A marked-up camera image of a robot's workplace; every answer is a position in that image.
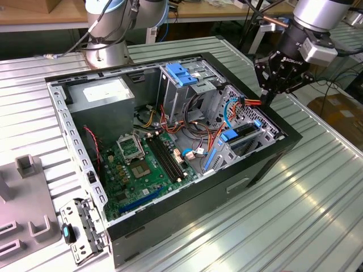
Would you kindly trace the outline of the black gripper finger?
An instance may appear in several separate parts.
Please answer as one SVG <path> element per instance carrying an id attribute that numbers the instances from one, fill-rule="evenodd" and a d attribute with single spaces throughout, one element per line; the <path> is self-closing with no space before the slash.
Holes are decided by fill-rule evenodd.
<path id="1" fill-rule="evenodd" d="M 271 71 L 269 68 L 269 57 L 254 60 L 254 70 L 261 87 L 260 101 L 262 105 L 270 105 L 273 100 Z"/>
<path id="2" fill-rule="evenodd" d="M 299 73 L 297 70 L 291 70 L 287 75 L 278 75 L 274 77 L 271 80 L 271 86 L 268 88 L 268 105 L 272 103 L 278 94 L 290 94 L 313 82 L 314 77 L 309 71 Z"/>

